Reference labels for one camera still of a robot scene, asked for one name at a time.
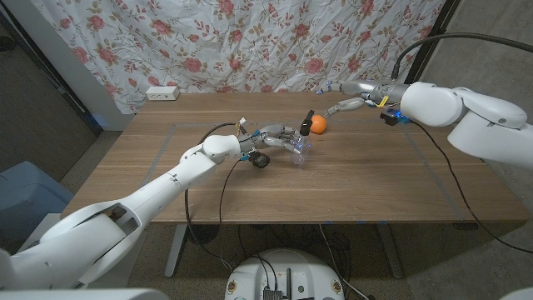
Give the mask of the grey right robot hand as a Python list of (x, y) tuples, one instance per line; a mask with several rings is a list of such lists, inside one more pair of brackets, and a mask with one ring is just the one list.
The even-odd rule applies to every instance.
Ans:
[(374, 92), (375, 87), (375, 83), (366, 80), (326, 81), (316, 91), (318, 95), (329, 92), (340, 92), (350, 96), (350, 98), (342, 100), (328, 108), (321, 116), (328, 119), (336, 113), (354, 111), (363, 105), (375, 108), (377, 104), (371, 100), (371, 94)]

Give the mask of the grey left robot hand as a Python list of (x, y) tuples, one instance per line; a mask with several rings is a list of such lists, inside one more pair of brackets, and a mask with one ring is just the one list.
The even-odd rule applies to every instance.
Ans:
[(260, 148), (284, 148), (290, 153), (302, 154), (309, 142), (298, 130), (283, 124), (273, 124), (243, 134), (238, 139), (242, 153), (251, 153)]

